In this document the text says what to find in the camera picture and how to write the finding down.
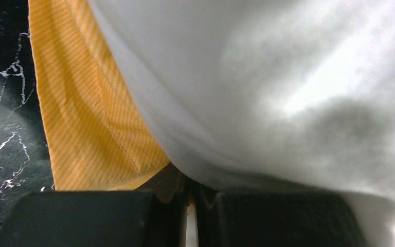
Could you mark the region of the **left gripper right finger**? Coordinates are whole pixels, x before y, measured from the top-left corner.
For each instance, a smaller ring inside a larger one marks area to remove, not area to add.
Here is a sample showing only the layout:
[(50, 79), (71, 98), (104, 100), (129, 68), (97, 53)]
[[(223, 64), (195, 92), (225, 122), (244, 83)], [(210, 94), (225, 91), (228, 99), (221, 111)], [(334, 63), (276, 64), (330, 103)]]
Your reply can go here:
[(352, 210), (328, 192), (215, 191), (194, 185), (199, 246), (365, 246)]

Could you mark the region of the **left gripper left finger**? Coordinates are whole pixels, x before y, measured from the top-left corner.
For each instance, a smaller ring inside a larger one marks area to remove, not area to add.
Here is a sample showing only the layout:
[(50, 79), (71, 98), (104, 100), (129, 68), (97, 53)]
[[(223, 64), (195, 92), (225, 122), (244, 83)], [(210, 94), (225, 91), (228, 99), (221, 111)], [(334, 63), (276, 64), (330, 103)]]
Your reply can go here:
[(186, 177), (168, 165), (135, 190), (31, 193), (0, 246), (182, 246)]

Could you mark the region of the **yellow and blue pillowcase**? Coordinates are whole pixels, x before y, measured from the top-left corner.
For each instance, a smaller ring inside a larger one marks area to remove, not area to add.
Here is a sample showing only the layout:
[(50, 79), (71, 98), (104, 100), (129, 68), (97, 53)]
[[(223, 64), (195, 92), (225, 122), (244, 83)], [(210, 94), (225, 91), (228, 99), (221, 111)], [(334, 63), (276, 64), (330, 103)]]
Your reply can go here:
[(131, 190), (169, 163), (87, 1), (29, 1), (37, 93), (57, 191)]

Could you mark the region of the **white pillow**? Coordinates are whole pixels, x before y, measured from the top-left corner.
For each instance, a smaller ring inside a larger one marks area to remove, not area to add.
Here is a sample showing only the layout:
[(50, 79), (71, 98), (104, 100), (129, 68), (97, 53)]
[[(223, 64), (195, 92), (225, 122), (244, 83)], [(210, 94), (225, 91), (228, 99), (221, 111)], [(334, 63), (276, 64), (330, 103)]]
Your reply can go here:
[(215, 189), (342, 195), (395, 246), (395, 1), (90, 1), (146, 125)]

